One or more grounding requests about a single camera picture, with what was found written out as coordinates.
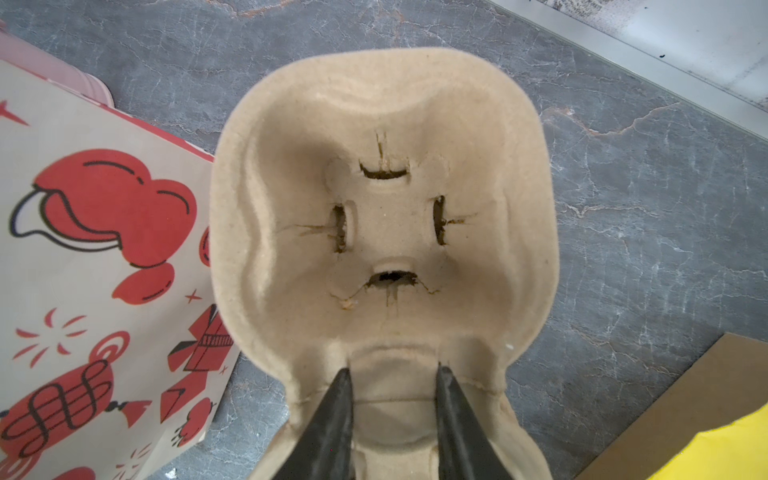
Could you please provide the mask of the yellow napkin stack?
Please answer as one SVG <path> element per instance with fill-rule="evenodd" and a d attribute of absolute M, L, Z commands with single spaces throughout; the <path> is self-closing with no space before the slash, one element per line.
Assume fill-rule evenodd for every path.
<path fill-rule="evenodd" d="M 697 433 L 650 476 L 669 480 L 765 480 L 767 405 L 734 422 Z"/>

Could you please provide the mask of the red white paper bag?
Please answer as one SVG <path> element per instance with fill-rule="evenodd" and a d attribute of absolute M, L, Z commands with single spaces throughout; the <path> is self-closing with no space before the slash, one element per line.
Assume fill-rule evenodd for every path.
<path fill-rule="evenodd" d="M 1 475 L 144 479 L 199 443 L 238 349 L 212 156 L 1 66 Z"/>

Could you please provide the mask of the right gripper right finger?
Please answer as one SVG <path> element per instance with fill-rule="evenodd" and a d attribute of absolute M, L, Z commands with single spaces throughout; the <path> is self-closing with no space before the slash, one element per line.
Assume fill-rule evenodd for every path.
<path fill-rule="evenodd" d="M 513 479 L 452 370 L 442 364 L 436 373 L 435 412 L 440 480 Z"/>

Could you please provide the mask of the brown cardboard napkin holder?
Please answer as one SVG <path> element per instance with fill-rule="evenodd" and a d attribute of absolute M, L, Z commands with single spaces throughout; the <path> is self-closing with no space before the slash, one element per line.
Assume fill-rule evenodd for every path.
<path fill-rule="evenodd" d="M 700 432 L 767 404 L 767 344 L 726 333 L 579 475 L 649 479 Z"/>

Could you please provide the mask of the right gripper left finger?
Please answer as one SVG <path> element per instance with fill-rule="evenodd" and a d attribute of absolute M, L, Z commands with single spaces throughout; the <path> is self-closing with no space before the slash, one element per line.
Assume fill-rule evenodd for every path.
<path fill-rule="evenodd" d="M 353 406 L 351 373 L 342 368 L 273 479 L 350 479 Z"/>

